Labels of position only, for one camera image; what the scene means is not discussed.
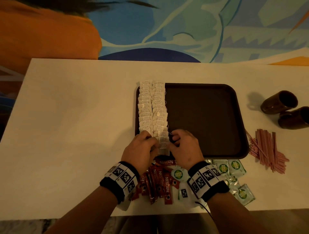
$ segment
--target hand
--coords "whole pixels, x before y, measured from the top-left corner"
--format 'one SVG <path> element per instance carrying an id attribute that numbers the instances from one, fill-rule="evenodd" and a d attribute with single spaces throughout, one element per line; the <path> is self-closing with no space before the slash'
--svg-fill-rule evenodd
<path id="1" fill-rule="evenodd" d="M 149 132 L 144 130 L 136 135 L 131 143 L 125 148 L 121 161 L 130 163 L 141 175 L 147 170 L 153 159 L 158 155 L 158 140 L 155 137 L 151 137 Z"/>
<path id="2" fill-rule="evenodd" d="M 172 135 L 176 142 L 174 144 L 169 142 L 167 148 L 181 167 L 189 170 L 198 162 L 204 161 L 198 140 L 190 132 L 177 129 L 172 132 Z"/>

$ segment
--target black cord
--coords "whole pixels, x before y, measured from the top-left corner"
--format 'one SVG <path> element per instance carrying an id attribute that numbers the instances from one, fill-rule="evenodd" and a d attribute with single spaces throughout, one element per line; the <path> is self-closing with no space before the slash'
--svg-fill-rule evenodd
<path id="1" fill-rule="evenodd" d="M 195 203 L 201 205 L 201 206 L 209 213 L 209 215 L 211 216 L 210 212 L 206 209 L 205 206 L 203 206 L 203 205 L 202 205 L 201 203 L 199 203 L 199 202 L 195 202 Z"/>

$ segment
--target forearm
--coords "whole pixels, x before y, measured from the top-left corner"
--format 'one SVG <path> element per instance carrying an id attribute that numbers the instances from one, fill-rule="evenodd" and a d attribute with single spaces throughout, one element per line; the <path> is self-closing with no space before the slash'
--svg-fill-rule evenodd
<path id="1" fill-rule="evenodd" d="M 220 233 L 269 233 L 229 192 L 217 193 L 207 204 Z"/>
<path id="2" fill-rule="evenodd" d="M 101 233 L 117 203 L 115 195 L 100 186 L 59 219 L 46 234 Z"/>

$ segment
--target tabletop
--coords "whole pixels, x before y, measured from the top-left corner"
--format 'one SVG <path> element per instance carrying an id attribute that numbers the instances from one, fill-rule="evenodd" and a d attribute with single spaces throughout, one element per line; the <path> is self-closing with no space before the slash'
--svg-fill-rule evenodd
<path id="1" fill-rule="evenodd" d="M 60 218 L 89 195 L 120 161 L 134 136 L 140 80 L 217 83 L 236 91 L 246 130 L 277 133 L 278 150 L 290 162 L 272 173 L 248 155 L 239 180 L 256 196 L 249 210 L 309 208 L 309 128 L 285 130 L 263 114 L 263 100 L 280 90 L 309 105 L 309 68 L 252 64 L 33 59 L 0 143 L 0 220 Z M 204 212 L 146 197 L 112 215 Z"/>

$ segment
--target pile of straws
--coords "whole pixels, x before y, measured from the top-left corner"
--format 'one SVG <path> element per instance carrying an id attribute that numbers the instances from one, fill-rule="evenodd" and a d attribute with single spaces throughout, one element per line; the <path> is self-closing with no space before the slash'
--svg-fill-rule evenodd
<path id="1" fill-rule="evenodd" d="M 285 162 L 289 162 L 289 159 L 277 151 L 276 133 L 270 134 L 267 130 L 258 129 L 255 132 L 255 139 L 247 131 L 246 133 L 251 143 L 249 154 L 259 159 L 262 165 L 270 167 L 273 172 L 285 174 Z"/>

